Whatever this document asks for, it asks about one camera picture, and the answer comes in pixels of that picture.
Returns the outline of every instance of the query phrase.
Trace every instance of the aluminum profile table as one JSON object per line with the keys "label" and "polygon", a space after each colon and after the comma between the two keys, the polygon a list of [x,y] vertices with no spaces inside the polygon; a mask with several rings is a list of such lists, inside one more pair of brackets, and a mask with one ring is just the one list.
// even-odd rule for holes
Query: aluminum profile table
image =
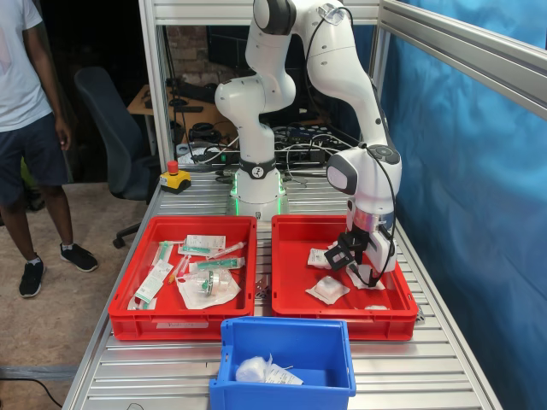
{"label": "aluminum profile table", "polygon": [[[347,196],[325,179],[308,179],[306,187],[290,182],[286,189],[291,214],[345,213]],[[157,190],[115,288],[151,217],[225,214],[229,190],[229,185],[215,181],[213,173],[192,174],[192,187],[178,196]],[[414,337],[406,343],[351,343],[357,394],[349,409],[501,408],[400,227],[396,238],[397,260],[425,320],[416,324]],[[269,224],[259,223],[256,272],[257,285],[269,282]],[[270,312],[269,300],[256,301],[257,315]],[[105,308],[63,409],[207,410],[209,380],[215,378],[220,361],[220,343],[117,341]]]}

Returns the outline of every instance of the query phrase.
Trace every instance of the black sneaker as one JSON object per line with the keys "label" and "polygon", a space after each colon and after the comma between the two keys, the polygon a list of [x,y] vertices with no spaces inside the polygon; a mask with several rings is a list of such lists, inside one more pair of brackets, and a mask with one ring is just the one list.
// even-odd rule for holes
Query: black sneaker
{"label": "black sneaker", "polygon": [[76,243],[72,245],[72,249],[62,250],[61,243],[61,259],[66,262],[72,262],[79,271],[91,272],[99,267],[97,259],[91,252],[81,248]]}
{"label": "black sneaker", "polygon": [[21,296],[35,297],[42,288],[42,277],[46,268],[42,261],[38,262],[36,265],[28,263],[25,265],[25,273],[21,278],[21,284],[19,285],[19,293]]}

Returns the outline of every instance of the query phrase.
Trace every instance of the hand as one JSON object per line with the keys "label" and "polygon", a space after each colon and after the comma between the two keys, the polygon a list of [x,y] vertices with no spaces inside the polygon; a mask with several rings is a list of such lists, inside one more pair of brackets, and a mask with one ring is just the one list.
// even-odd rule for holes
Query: hand
{"label": "hand", "polygon": [[57,117],[55,120],[55,132],[61,143],[61,149],[67,151],[70,148],[70,143],[72,141],[72,131],[65,119],[61,116]]}

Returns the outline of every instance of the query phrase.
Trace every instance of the person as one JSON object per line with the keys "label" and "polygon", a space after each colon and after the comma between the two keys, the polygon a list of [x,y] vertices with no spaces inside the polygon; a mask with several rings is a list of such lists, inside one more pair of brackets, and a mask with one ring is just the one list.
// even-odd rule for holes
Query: person
{"label": "person", "polygon": [[97,260],[74,243],[62,150],[72,133],[62,113],[52,62],[41,41],[42,18],[32,0],[0,0],[0,213],[9,235],[26,259],[19,286],[36,296],[46,267],[34,251],[26,219],[21,157],[36,179],[59,232],[61,259],[91,272]]}

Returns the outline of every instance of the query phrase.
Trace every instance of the floor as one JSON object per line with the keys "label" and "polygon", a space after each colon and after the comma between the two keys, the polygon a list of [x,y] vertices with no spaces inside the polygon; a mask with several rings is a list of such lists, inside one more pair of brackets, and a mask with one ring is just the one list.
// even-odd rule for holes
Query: floor
{"label": "floor", "polygon": [[[5,366],[77,366],[103,311],[131,246],[115,249],[115,232],[138,223],[144,202],[114,198],[106,184],[65,187],[72,209],[74,240],[99,260],[95,272],[82,273],[59,258],[60,239],[45,209],[29,213],[34,248],[48,271],[33,299],[22,299],[18,286],[24,261],[0,227],[0,371]],[[45,382],[63,402],[70,380]],[[38,385],[0,382],[3,410],[49,410],[56,407]]]}

